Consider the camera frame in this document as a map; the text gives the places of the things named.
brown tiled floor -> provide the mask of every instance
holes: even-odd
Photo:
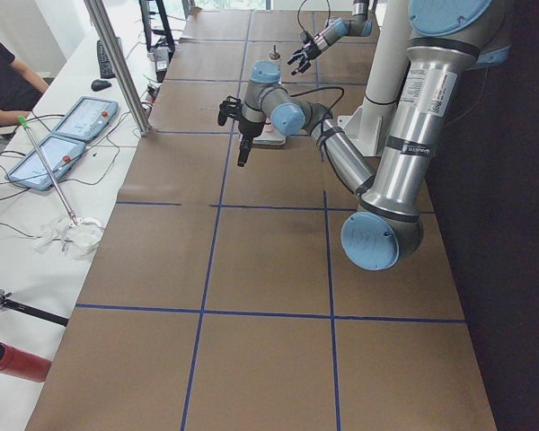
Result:
[[[366,272],[339,239],[357,202],[311,139],[235,166],[218,105],[273,38],[298,46],[295,27],[295,13],[190,21],[200,41],[181,42],[28,431],[495,429],[427,189],[420,249]],[[350,114],[374,48],[344,41],[303,79],[343,85],[335,113]],[[208,52],[232,82],[199,81],[216,79],[194,68]]]

humanoid robot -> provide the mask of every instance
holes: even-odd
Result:
[[[354,0],[351,19],[331,20],[313,38],[304,34],[304,46],[288,62],[299,62],[293,73],[303,73],[341,37],[369,34],[367,8],[368,1]],[[361,268],[390,268],[422,241],[415,201],[460,75],[507,58],[512,10],[512,0],[390,0],[364,104],[345,122],[348,133],[325,106],[290,97],[267,61],[254,65],[243,102],[228,97],[220,105],[218,123],[238,121],[239,166],[266,118],[284,136],[303,129],[313,137],[358,200],[341,230],[344,251]],[[363,135],[374,144],[364,146]],[[382,151],[376,172],[364,155]]]

